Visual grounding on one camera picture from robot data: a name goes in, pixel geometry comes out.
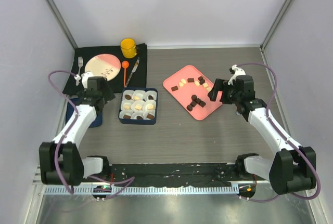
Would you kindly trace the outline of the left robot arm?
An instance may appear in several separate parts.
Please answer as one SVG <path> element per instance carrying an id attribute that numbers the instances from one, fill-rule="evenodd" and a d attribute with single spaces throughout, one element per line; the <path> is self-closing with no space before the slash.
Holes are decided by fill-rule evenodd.
<path id="1" fill-rule="evenodd" d="M 78 186 L 84 178 L 94 176 L 104 182 L 111 169 L 105 156 L 88 156 L 82 159 L 78 147 L 106 103 L 115 95 L 104 77 L 87 79 L 86 88 L 79 93 L 79 103 L 63 130 L 51 141 L 39 147 L 41 181 L 45 185 Z"/>

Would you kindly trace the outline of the dark blue box lid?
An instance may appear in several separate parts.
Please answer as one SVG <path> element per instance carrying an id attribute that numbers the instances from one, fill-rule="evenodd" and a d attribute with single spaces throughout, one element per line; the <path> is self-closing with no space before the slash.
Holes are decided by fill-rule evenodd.
<path id="1" fill-rule="evenodd" d="M 71 102 L 73 102 L 74 105 L 77 105 L 80 101 L 79 98 L 72 98 L 70 100 L 71 100 Z M 74 112 L 73 106 L 70 103 L 67 103 L 65 123 L 67 123 L 69 121 L 73 112 Z M 103 123 L 103 113 L 101 112 L 101 113 L 97 114 L 95 120 L 90 124 L 89 128 L 99 127 L 102 125 L 102 123 Z"/>

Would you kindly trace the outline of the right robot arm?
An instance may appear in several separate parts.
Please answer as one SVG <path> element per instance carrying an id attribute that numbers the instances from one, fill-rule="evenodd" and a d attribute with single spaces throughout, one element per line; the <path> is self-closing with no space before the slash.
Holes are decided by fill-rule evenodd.
<path id="1" fill-rule="evenodd" d="M 246 180 L 252 175 L 270 182 L 278 195 L 316 189 L 311 198 L 318 196 L 321 182 L 316 172 L 316 153 L 311 147 L 303 147 L 279 125 L 272 116 L 268 105 L 256 98 L 254 81 L 249 75 L 238 75 L 234 79 L 217 78 L 208 93 L 211 101 L 216 101 L 221 93 L 220 102 L 234 104 L 237 113 L 253 126 L 275 154 L 267 160 L 256 153 L 239 155 L 236 160 L 235 174 Z"/>

